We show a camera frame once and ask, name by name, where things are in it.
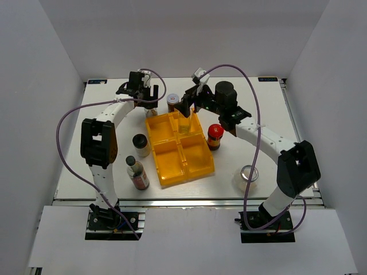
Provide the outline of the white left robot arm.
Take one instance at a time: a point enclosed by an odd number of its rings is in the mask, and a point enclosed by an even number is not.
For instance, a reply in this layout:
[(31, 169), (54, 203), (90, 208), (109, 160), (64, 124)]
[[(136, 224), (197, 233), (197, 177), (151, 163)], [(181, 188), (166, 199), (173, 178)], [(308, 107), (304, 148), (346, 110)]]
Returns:
[(116, 91), (115, 100), (93, 119), (84, 119), (81, 125), (81, 157), (98, 188), (95, 207), (106, 209), (101, 221), (110, 229), (118, 227), (121, 222), (121, 214), (112, 209), (119, 202), (112, 172), (112, 164), (118, 155), (116, 128), (135, 108), (151, 111), (158, 107), (159, 86), (151, 86), (152, 73), (147, 69), (130, 72), (128, 81)]

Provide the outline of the glass spice jar black lid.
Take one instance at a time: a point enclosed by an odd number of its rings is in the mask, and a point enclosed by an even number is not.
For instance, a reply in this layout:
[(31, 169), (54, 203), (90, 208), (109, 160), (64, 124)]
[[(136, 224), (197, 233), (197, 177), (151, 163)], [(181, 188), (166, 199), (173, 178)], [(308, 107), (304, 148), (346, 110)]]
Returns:
[(153, 108), (144, 108), (146, 117), (154, 117), (158, 115), (158, 111), (155, 107)]

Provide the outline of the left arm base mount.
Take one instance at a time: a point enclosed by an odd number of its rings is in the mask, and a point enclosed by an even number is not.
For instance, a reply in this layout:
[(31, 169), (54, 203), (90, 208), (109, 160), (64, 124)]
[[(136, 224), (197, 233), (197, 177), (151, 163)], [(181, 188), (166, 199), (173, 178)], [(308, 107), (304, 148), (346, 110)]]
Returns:
[[(123, 211), (122, 214), (127, 218), (137, 236), (141, 237), (145, 225), (145, 214), (137, 211)], [(138, 240), (121, 216), (115, 213), (112, 217), (113, 219), (102, 218), (90, 210), (84, 239), (87, 241)]]

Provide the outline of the glass oil bottle gold stopper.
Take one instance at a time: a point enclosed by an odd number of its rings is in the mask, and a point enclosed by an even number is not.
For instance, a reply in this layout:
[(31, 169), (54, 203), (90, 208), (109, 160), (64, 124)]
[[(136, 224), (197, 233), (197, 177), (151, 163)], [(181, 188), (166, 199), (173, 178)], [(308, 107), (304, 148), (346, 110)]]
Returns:
[(192, 124), (192, 110), (189, 112), (189, 116), (185, 117), (182, 113), (178, 113), (178, 133), (186, 135), (190, 132)]

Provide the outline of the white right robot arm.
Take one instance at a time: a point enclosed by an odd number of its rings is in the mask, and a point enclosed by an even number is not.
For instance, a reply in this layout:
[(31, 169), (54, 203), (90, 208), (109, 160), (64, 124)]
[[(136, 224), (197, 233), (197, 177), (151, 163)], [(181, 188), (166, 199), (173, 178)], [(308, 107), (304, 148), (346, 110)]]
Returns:
[(312, 144), (288, 140), (260, 125), (259, 118), (238, 105), (237, 92), (229, 81), (218, 82), (213, 91), (206, 84), (197, 84), (174, 107), (185, 117), (201, 109), (217, 114), (225, 131), (251, 143), (256, 153), (265, 153), (277, 165), (277, 187), (259, 206), (254, 220), (244, 220), (248, 230), (273, 228), (299, 194), (321, 177)]

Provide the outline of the red lid sauce jar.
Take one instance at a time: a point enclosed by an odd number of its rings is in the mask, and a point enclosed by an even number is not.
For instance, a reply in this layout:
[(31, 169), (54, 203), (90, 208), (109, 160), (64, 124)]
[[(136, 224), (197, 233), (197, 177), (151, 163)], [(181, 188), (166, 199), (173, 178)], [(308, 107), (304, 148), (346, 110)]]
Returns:
[(212, 124), (208, 128), (207, 144), (211, 151), (219, 149), (221, 138), (223, 137), (224, 129), (219, 124)]

